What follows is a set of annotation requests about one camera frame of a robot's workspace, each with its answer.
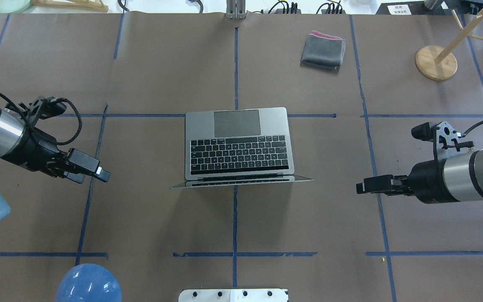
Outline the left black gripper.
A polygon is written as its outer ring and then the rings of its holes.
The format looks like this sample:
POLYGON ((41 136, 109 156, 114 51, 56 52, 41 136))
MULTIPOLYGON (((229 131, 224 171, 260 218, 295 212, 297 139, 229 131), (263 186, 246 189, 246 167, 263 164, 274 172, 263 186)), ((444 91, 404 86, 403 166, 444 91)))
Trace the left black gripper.
POLYGON ((41 171, 51 177, 61 177, 82 184, 85 175, 104 183, 109 181, 110 172, 100 166, 100 161, 78 149, 71 148, 66 163, 72 173, 59 169, 64 155, 56 145, 40 138, 32 130, 24 127, 18 144, 2 159, 31 172, 41 171))

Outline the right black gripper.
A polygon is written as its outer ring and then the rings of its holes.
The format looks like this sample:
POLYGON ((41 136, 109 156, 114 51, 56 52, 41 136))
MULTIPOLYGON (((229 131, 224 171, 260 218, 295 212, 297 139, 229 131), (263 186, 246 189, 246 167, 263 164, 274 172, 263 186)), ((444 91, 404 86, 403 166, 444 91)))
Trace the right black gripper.
POLYGON ((415 196, 425 204, 441 204, 450 201, 450 193, 445 186, 443 177, 443 161, 427 161, 416 164, 411 173, 403 179, 406 189, 397 192, 397 185, 392 174, 365 178, 356 184, 356 193, 383 193, 405 196, 415 196))

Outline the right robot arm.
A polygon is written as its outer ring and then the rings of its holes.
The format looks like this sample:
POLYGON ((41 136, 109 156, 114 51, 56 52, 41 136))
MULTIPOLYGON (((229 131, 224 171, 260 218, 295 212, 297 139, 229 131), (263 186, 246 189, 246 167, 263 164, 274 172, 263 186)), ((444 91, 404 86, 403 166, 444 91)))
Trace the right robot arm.
POLYGON ((358 194, 415 196, 425 204, 483 200, 483 149, 421 162, 410 174, 365 178, 355 186, 358 194))

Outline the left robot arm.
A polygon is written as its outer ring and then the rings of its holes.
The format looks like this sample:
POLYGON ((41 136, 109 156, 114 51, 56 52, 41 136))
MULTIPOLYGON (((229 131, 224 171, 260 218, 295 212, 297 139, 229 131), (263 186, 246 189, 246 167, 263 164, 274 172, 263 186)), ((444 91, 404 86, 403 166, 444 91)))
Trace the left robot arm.
MULTIPOLYGON (((99 160, 75 148, 67 152, 59 150, 51 135, 35 127, 38 119, 61 115, 65 98, 42 98, 29 103, 21 111, 23 118, 12 116, 0 109, 0 158, 29 171, 40 171, 51 177, 67 178, 83 183, 85 176, 108 182, 110 173, 99 165, 99 160)), ((10 213, 10 207, 0 194, 0 220, 10 213)))

